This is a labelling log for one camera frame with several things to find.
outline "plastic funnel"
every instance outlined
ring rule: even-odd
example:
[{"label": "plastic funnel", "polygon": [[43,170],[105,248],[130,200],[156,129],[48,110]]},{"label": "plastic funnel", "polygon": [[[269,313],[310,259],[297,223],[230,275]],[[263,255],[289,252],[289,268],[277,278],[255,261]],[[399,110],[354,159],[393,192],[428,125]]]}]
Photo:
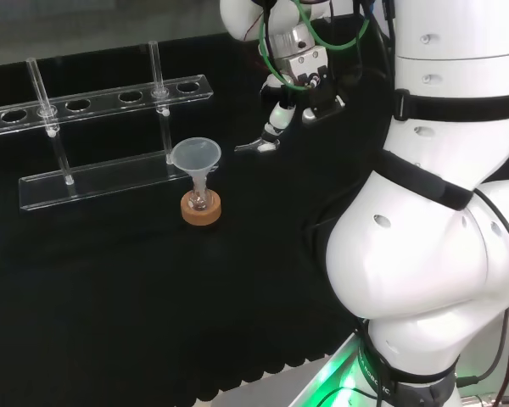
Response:
[{"label": "plastic funnel", "polygon": [[171,152],[171,162],[193,179],[205,178],[221,157],[219,145],[204,137],[188,138],[177,144]]},{"label": "plastic funnel", "polygon": [[213,204],[213,197],[205,185],[205,177],[221,157],[221,148],[209,138],[188,138],[171,152],[171,162],[193,178],[194,189],[188,201],[193,210],[205,211]]}]

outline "black table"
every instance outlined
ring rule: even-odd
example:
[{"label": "black table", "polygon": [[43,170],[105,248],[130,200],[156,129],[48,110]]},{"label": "black table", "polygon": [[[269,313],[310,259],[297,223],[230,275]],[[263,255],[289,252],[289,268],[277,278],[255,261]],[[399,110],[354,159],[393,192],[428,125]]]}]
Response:
[{"label": "black table", "polygon": [[[19,177],[57,165],[43,131],[0,137],[0,406],[191,406],[332,353],[350,334],[302,251],[300,225],[380,147],[389,92],[367,77],[344,113],[295,123],[277,153],[237,156],[233,147],[258,137],[268,117],[252,51],[227,35],[160,46],[166,78],[206,74],[215,91],[171,111],[174,143],[221,145],[209,186],[223,215],[210,228],[181,218],[189,180],[20,213]],[[377,62],[369,38],[364,53]],[[40,69],[49,95],[61,96],[151,81],[148,58],[129,47]],[[0,105],[33,98],[24,64],[0,67]],[[62,134],[72,166],[160,148],[153,111]],[[509,163],[497,176],[509,178]]]}]

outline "test tube rack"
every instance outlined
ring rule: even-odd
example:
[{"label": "test tube rack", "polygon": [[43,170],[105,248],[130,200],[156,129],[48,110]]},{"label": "test tube rack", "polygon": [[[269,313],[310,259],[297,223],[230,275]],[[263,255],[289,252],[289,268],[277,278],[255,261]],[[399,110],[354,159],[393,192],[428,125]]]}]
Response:
[{"label": "test tube rack", "polygon": [[[0,107],[0,136],[44,129],[53,144],[59,170],[19,179],[21,210],[41,209],[189,177],[171,163],[168,108],[210,98],[213,90],[204,75],[164,81],[158,43],[151,41],[148,45],[153,82],[59,98],[48,98],[37,61],[26,60],[37,100]],[[70,168],[60,140],[61,125],[142,109],[155,109],[159,116],[162,150]]]}]

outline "test tube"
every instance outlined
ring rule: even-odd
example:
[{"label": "test tube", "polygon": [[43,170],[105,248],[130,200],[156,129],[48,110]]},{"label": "test tube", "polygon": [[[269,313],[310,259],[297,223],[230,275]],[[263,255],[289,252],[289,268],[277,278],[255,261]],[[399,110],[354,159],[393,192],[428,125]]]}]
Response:
[{"label": "test tube", "polygon": [[28,58],[26,60],[26,64],[28,65],[28,70],[31,74],[32,85],[36,91],[37,100],[41,106],[38,114],[43,118],[43,121],[45,121],[45,131],[52,140],[53,150],[59,162],[60,170],[64,176],[64,182],[67,186],[71,186],[74,184],[74,178],[71,175],[70,164],[68,164],[66,152],[64,151],[64,147],[60,141],[60,126],[54,117],[56,108],[51,106],[49,103],[48,94],[45,92],[45,86],[43,85],[42,76],[40,75],[40,70],[37,67],[36,59]]},{"label": "test tube", "polygon": [[171,162],[171,133],[170,133],[170,110],[165,104],[168,97],[168,90],[165,88],[162,79],[162,67],[160,65],[159,44],[156,41],[149,42],[149,53],[151,54],[151,66],[153,68],[154,89],[153,96],[157,101],[162,101],[157,105],[156,111],[159,115],[160,135],[162,136],[162,144],[166,154],[166,163],[172,165]]},{"label": "test tube", "polygon": [[168,90],[164,87],[164,80],[162,79],[159,44],[156,41],[149,41],[149,52],[151,54],[151,66],[153,68],[154,95],[156,98],[165,98],[168,96]]}]

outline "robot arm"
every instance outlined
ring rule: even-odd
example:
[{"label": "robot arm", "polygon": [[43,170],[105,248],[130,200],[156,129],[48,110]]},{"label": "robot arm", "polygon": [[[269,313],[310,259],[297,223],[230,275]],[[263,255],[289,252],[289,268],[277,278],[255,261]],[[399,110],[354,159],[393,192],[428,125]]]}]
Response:
[{"label": "robot arm", "polygon": [[[249,39],[261,9],[249,0],[223,9],[228,1],[235,0],[221,0],[227,28]],[[290,0],[277,5],[271,25],[282,35],[298,24],[298,10]],[[509,99],[509,0],[395,0],[395,15],[402,96],[384,150],[471,192],[509,157],[509,114],[491,119],[464,109],[491,100],[492,110],[505,111],[497,101]],[[410,116],[407,95],[432,107]],[[339,300],[372,320],[375,349],[394,369],[422,380],[451,369],[509,306],[509,234],[480,198],[452,208],[379,172],[330,236],[328,276]],[[480,189],[509,221],[509,181]],[[367,380],[355,376],[358,388],[373,391]],[[461,405],[456,390],[446,400],[445,407]]]},{"label": "robot arm", "polygon": [[[310,19],[320,19],[329,11],[328,3],[305,6]],[[227,31],[239,41],[253,41],[258,38],[262,7],[252,0],[221,0],[221,17]],[[290,0],[277,0],[271,9],[270,35],[283,35],[299,25],[301,18],[296,5]]]}]

